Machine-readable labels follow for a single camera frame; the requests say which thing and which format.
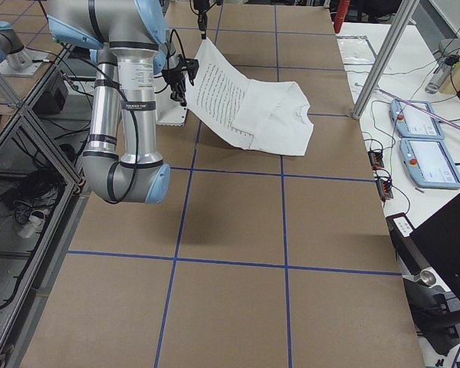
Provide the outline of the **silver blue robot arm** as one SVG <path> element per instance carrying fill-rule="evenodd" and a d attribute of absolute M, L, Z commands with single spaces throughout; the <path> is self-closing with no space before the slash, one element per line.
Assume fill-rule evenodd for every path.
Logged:
<path fill-rule="evenodd" d="M 201 39 L 205 40 L 208 27 L 208 12 L 215 6 L 221 6 L 223 0 L 190 0 L 189 5 L 192 12 L 197 17 L 197 25 L 201 34 Z"/>
<path fill-rule="evenodd" d="M 95 53 L 97 68 L 84 175 L 110 203 L 159 203 L 170 167 L 156 149 L 155 76 L 166 66 L 166 5 L 160 1 L 50 1 L 57 40 Z"/>

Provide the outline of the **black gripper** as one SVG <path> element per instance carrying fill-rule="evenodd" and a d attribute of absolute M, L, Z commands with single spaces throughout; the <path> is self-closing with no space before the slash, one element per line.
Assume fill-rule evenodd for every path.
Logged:
<path fill-rule="evenodd" d="M 208 25 L 208 16 L 207 12 L 211 8 L 209 0 L 193 0 L 192 1 L 193 9 L 197 15 L 197 23 L 199 30 L 201 31 L 202 40 L 206 39 L 206 30 Z"/>
<path fill-rule="evenodd" d="M 170 75 L 169 85 L 171 88 L 170 98 L 181 104 L 182 107 L 187 106 L 186 101 L 186 79 L 183 74 Z"/>

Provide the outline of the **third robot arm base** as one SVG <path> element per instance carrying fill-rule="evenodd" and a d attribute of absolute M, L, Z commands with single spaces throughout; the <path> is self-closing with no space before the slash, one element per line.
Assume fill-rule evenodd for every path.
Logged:
<path fill-rule="evenodd" d="M 12 25 L 0 21 L 0 72 L 3 75 L 33 76 L 44 60 L 48 59 L 47 51 L 34 51 L 25 47 Z"/>

